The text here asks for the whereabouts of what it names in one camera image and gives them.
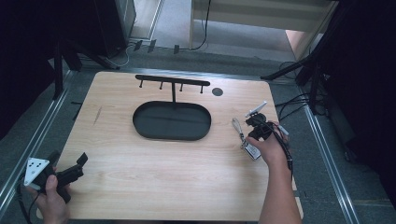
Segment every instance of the black oval hole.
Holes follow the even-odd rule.
[[[220,89],[220,88],[214,88],[214,89],[212,90],[212,93],[213,93],[215,96],[221,96],[221,95],[223,94],[223,91],[222,91],[222,89]]]

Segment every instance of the human arm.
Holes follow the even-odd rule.
[[[268,187],[259,223],[302,223],[291,185],[291,170],[274,134],[265,141],[251,137],[246,140],[261,152],[269,169]]]
[[[58,179],[55,175],[50,175],[46,183],[46,194],[40,193],[37,197],[35,190],[28,189],[33,198],[37,197],[35,203],[43,216],[45,224],[64,224],[67,223],[70,217],[69,208],[56,191],[57,186]]]

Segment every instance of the black metal stand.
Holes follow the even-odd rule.
[[[134,112],[133,123],[136,131],[147,138],[195,141],[203,138],[209,132],[212,118],[210,112],[202,105],[182,103],[176,101],[176,84],[210,86],[210,82],[176,77],[155,77],[136,75],[140,80],[139,88],[143,88],[143,81],[172,84],[172,102],[150,101],[139,106]]]
[[[62,9],[59,4],[55,4],[55,11],[60,12]],[[55,70],[55,93],[53,95],[53,100],[58,99],[59,95],[64,90],[64,71],[62,66],[62,59],[67,63],[70,70],[79,71],[82,67],[81,60],[79,59],[77,53],[80,52],[98,64],[102,65],[105,69],[119,69],[101,59],[97,55],[91,53],[89,50],[85,49],[78,43],[66,39],[64,35],[62,35],[61,25],[59,23],[60,13],[55,14],[53,16],[53,27],[52,32],[54,36],[56,36],[55,47],[54,47],[54,70]]]
[[[321,71],[321,63],[323,59],[326,58],[326,55],[323,55],[323,52],[326,48],[329,47],[329,43],[332,41],[334,35],[338,32],[338,27],[345,18],[346,14],[350,10],[350,7],[353,4],[349,4],[348,7],[341,4],[338,4],[337,9],[338,13],[334,13],[332,17],[331,25],[329,25],[328,30],[323,35],[323,37],[318,42],[318,45],[314,48],[314,50],[305,58],[301,59],[299,62],[293,63],[282,70],[279,70],[273,73],[270,76],[261,77],[264,80],[274,80],[278,77],[282,77],[287,73],[294,71],[302,67],[302,70],[299,72],[295,81],[297,85],[303,86],[306,82],[312,78],[311,90],[309,93],[309,107],[314,114],[318,112],[315,109],[316,97],[318,92],[318,84],[319,78],[323,74]]]

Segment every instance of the wooden table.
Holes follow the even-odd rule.
[[[198,141],[164,141],[140,136],[132,118],[147,101],[172,101],[171,84],[163,83],[159,90],[160,83],[146,81],[139,88],[134,75],[98,73],[79,112],[57,165],[62,171],[83,152],[89,157],[84,176],[71,186],[71,218],[258,220],[267,166],[240,148],[232,119],[238,118],[248,134],[252,128],[244,116],[265,100],[262,113],[277,120],[269,85],[185,77],[211,83],[202,94],[199,86],[183,86],[177,101],[207,108],[212,125]],[[223,94],[215,96],[214,88]]]

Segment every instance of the black mug rack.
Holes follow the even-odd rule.
[[[210,82],[175,77],[155,77],[136,75],[140,80],[139,88],[143,88],[144,81],[161,82],[172,84],[172,102],[150,101],[139,106],[134,112],[133,122],[136,131],[147,138],[194,141],[207,135],[212,118],[209,111],[201,105],[193,103],[181,103],[176,101],[176,84],[201,86],[200,93],[204,92],[204,86]]]

